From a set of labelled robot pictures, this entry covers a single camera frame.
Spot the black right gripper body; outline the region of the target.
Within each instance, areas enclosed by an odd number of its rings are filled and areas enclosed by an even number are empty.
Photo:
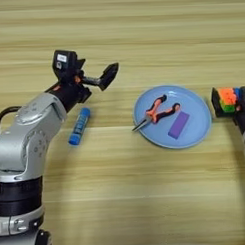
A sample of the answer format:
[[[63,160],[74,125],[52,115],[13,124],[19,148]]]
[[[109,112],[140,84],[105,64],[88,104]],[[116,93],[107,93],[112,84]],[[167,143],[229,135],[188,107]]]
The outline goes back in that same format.
[[[245,104],[237,104],[234,114],[234,121],[241,133],[245,132]]]

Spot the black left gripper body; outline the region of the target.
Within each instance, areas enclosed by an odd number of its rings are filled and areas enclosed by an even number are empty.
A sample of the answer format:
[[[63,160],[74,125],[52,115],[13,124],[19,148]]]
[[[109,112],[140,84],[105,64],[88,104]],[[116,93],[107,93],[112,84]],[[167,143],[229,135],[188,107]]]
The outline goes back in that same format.
[[[77,103],[85,103],[91,96],[89,86],[98,86],[100,78],[79,77],[75,75],[70,81],[57,82],[46,90],[56,96],[66,111],[70,111]]]

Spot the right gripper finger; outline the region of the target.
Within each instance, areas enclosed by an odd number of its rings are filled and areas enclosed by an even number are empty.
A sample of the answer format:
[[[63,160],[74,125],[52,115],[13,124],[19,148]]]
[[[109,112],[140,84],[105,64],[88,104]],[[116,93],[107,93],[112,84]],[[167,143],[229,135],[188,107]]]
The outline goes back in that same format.
[[[215,115],[217,117],[222,117],[224,115],[224,112],[223,112],[221,105],[220,105],[219,93],[217,92],[217,90],[215,88],[212,89],[211,93],[212,93],[212,104],[213,104],[213,108],[215,110]]]

